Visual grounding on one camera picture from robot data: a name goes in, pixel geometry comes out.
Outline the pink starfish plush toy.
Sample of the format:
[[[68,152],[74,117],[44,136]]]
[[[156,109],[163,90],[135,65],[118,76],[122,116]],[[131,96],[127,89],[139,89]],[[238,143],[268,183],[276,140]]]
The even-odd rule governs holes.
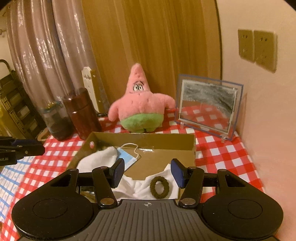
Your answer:
[[[131,133],[151,133],[162,126],[165,110],[175,105],[171,96],[151,92],[142,66],[135,63],[130,70],[125,94],[110,106],[108,119],[119,120]]]

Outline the red white checkered tablecloth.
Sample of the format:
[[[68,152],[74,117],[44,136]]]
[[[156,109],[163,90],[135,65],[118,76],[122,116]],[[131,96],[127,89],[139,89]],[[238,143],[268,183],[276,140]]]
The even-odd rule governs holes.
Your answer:
[[[163,125],[157,129],[157,133],[193,133],[196,137],[195,165],[197,167],[201,167],[208,173],[216,173],[218,169],[227,169],[259,190],[262,189],[262,182],[239,135],[235,135],[232,141],[223,143],[219,138],[204,132],[188,127],[182,128],[175,123],[172,110],[165,113]],[[82,144],[83,141],[77,134],[62,142],[52,136],[47,138],[44,144],[45,154],[35,157],[32,161],[16,191],[4,223],[1,222],[1,240],[19,239],[11,221],[11,209],[14,204],[26,194],[65,171]]]

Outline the blue surgical mask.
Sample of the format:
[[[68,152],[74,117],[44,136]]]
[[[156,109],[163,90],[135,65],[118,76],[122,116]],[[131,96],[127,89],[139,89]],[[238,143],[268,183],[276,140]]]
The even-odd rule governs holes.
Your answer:
[[[129,154],[123,148],[127,146],[134,146],[133,154]],[[117,158],[123,159],[125,163],[125,171],[127,171],[140,157],[137,152],[138,145],[134,143],[125,143],[121,147],[116,148],[117,150]]]

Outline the double wall socket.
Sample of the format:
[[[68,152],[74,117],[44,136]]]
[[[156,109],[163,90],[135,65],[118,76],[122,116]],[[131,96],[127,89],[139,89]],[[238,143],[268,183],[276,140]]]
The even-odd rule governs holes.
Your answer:
[[[278,61],[278,36],[275,32],[238,29],[239,56],[272,73]]]

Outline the black metal rack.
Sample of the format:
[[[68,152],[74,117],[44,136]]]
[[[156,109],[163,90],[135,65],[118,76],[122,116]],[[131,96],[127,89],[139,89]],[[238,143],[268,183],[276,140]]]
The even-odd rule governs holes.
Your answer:
[[[1,104],[24,138],[34,139],[46,128],[37,109],[26,93],[22,82],[8,62],[1,60],[9,74],[1,78]]]

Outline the framed sand picture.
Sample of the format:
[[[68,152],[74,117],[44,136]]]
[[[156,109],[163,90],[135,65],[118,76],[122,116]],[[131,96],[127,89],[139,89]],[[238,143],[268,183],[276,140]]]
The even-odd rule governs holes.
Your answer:
[[[243,85],[180,74],[175,122],[230,141],[238,122]]]

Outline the blue patterned cloth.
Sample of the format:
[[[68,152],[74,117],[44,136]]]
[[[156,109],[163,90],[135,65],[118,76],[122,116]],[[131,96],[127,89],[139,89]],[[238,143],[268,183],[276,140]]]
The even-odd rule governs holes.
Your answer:
[[[24,157],[15,165],[4,166],[0,177],[1,222],[4,223],[16,191],[35,157]]]

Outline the brown cardboard box tray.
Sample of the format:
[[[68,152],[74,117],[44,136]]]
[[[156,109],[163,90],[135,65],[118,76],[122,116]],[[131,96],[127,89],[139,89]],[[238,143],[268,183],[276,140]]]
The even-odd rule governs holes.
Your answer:
[[[133,180],[145,180],[147,176],[162,172],[172,159],[184,166],[194,166],[196,141],[193,134],[179,133],[91,133],[68,167],[77,168],[81,159],[108,147],[121,147],[125,143],[138,145],[139,159],[124,175]],[[134,146],[123,148],[133,154]]]

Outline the brown wooden canister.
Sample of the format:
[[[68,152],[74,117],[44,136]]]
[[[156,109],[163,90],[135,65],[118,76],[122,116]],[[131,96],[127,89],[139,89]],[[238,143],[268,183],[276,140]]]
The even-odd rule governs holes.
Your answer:
[[[101,132],[101,125],[86,88],[70,92],[63,98],[63,104],[79,138],[86,140],[92,132]]]

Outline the glass jar dark lid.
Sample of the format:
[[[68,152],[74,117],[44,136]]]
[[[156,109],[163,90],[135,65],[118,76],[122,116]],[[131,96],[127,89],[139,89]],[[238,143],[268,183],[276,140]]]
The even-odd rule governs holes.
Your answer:
[[[55,139],[63,141],[73,135],[74,126],[61,101],[48,103],[45,108],[39,108],[39,113]]]

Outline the dark green hair scrunchie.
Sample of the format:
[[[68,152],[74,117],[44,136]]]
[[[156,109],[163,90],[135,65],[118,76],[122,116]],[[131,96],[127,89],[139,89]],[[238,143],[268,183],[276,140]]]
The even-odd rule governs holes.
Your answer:
[[[166,178],[156,176],[151,180],[149,189],[155,199],[164,199],[169,194],[170,185]]]

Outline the white sock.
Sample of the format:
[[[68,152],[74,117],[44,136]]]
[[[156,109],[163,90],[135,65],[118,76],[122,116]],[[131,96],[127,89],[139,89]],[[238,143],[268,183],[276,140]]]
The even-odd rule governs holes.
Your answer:
[[[164,177],[169,184],[169,192],[165,199],[177,199],[179,187],[171,174],[171,165],[167,164],[162,172],[147,176],[145,180],[133,180],[123,175],[117,188],[112,189],[117,201],[121,199],[156,200],[150,191],[150,184],[154,177]]]

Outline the white quilted face mask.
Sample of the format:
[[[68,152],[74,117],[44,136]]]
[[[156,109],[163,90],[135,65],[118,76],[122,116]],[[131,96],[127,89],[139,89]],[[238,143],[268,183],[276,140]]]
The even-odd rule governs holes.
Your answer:
[[[106,166],[111,167],[117,160],[117,149],[108,147],[81,159],[77,165],[80,173],[92,172],[93,169]]]

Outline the beige curtain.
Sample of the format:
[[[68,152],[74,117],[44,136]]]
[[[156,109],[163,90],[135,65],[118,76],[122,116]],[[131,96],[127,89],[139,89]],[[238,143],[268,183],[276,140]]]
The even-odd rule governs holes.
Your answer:
[[[97,70],[81,1],[10,1],[6,14],[13,64],[38,110],[83,87],[83,68]]]

